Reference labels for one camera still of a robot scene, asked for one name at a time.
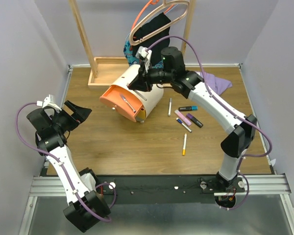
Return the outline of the red capped white marker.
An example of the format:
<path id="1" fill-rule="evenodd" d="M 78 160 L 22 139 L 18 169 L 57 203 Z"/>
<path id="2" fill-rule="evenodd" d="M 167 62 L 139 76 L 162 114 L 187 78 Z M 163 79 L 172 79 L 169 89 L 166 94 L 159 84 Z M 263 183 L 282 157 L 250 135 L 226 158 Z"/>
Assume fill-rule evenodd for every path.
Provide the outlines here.
<path id="1" fill-rule="evenodd" d="M 145 100 L 145 101 L 147 101 L 147 98 L 145 97 L 145 96 L 143 96 L 140 92 L 138 92 L 137 90 L 131 90 L 130 88 L 129 88 L 129 83 L 127 83 L 127 88 L 130 90 L 130 91 L 132 91 L 132 92 L 134 92 L 136 95 L 138 95 L 140 98 L 142 98 L 143 100 Z"/>

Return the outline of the clear capped blue pen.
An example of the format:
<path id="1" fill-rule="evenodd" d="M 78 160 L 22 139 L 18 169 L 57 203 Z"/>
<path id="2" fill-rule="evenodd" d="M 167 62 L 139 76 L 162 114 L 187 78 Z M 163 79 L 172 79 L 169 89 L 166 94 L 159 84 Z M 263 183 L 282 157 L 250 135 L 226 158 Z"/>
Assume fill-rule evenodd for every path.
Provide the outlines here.
<path id="1" fill-rule="evenodd" d="M 136 113 L 135 108 L 128 102 L 123 94 L 120 94 L 121 99 L 127 104 L 127 106 L 132 110 L 133 113 Z"/>

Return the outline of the grey silver marker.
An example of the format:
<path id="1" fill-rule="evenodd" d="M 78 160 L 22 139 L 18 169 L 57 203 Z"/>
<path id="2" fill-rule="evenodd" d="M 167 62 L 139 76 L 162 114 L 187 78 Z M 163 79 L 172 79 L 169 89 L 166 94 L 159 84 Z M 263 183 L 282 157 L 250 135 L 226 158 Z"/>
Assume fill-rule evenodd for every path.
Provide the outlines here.
<path id="1" fill-rule="evenodd" d="M 172 98 L 169 98 L 169 106 L 168 106 L 168 116 L 171 116 L 172 111 Z"/>

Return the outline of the pink highlighter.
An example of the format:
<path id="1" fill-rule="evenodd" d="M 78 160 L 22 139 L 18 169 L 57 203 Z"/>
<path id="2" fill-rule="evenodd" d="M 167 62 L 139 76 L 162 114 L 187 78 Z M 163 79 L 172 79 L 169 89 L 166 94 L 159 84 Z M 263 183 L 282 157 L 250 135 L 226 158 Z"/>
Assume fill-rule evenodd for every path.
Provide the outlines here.
<path id="1" fill-rule="evenodd" d="M 180 120 L 182 120 L 187 126 L 191 126 L 192 123 L 190 120 L 186 118 L 179 110 L 175 110 L 174 113 L 179 117 Z"/>

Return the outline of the blue capped white marker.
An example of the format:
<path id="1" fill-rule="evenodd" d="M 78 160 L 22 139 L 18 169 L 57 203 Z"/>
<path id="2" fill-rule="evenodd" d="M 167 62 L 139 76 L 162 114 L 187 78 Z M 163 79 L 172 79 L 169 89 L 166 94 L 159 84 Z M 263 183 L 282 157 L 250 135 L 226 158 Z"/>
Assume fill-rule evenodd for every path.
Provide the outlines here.
<path id="1" fill-rule="evenodd" d="M 181 124 L 188 132 L 192 132 L 192 130 L 179 118 L 176 118 L 176 121 Z"/>

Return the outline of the black teal highlighter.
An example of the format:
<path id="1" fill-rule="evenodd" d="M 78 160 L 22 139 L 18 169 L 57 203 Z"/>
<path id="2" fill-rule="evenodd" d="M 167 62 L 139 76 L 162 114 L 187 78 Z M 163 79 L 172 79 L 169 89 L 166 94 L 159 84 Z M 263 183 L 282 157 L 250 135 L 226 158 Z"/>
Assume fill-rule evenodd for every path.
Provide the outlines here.
<path id="1" fill-rule="evenodd" d="M 185 106 L 185 107 L 179 107 L 178 110 L 180 112 L 185 112 L 185 111 L 197 111 L 198 107 L 197 106 Z"/>

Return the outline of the black purple highlighter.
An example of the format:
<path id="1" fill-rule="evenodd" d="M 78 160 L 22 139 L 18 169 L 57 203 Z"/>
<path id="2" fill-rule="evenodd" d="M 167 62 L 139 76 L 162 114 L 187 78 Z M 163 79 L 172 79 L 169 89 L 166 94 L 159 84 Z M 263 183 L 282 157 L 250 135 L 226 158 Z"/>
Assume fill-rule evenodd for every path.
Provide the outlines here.
<path id="1" fill-rule="evenodd" d="M 203 127 L 203 123 L 201 123 L 196 117 L 194 117 L 193 115 L 191 115 L 190 113 L 188 113 L 186 115 L 186 117 L 192 121 L 196 126 L 198 126 L 199 128 Z"/>

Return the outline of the yellow capped white marker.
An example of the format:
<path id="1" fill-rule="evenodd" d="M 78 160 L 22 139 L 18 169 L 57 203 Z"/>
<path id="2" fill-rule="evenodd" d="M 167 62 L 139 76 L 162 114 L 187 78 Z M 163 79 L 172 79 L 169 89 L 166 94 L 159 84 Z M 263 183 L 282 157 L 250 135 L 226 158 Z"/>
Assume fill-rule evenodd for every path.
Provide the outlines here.
<path id="1" fill-rule="evenodd" d="M 182 156 L 185 156 L 186 154 L 186 144 L 187 144 L 187 134 L 185 133 L 183 137 Z"/>

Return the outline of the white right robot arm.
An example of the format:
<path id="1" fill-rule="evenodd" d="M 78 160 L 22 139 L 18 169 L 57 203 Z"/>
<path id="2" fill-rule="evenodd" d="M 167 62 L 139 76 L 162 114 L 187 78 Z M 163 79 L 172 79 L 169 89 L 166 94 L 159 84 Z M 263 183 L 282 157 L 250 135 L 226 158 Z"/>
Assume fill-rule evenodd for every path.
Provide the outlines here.
<path id="1" fill-rule="evenodd" d="M 228 134 L 220 144 L 224 158 L 213 181 L 218 190 L 228 191 L 238 176 L 241 157 L 254 139 L 256 117 L 237 111 L 205 83 L 202 74 L 187 70 L 182 52 L 176 47 L 161 50 L 161 69 L 151 67 L 151 51 L 145 47 L 139 47 L 136 57 L 142 62 L 128 85 L 130 90 L 150 92 L 153 85 L 169 83 L 175 92 L 206 110 Z"/>

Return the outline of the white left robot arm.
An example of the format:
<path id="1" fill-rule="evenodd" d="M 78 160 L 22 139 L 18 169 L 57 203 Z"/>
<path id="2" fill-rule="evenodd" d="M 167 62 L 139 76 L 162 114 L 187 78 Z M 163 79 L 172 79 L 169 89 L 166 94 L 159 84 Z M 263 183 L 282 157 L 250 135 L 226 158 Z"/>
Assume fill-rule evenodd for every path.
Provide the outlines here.
<path id="1" fill-rule="evenodd" d="M 83 233 L 100 221 L 111 222 L 110 208 L 97 192 L 96 175 L 89 168 L 77 171 L 65 137 L 65 133 L 83 123 L 92 110 L 67 100 L 65 105 L 72 111 L 68 114 L 51 95 L 36 105 L 38 108 L 26 117 L 36 130 L 35 149 L 54 167 L 65 190 L 68 206 L 63 210 L 64 216 Z"/>

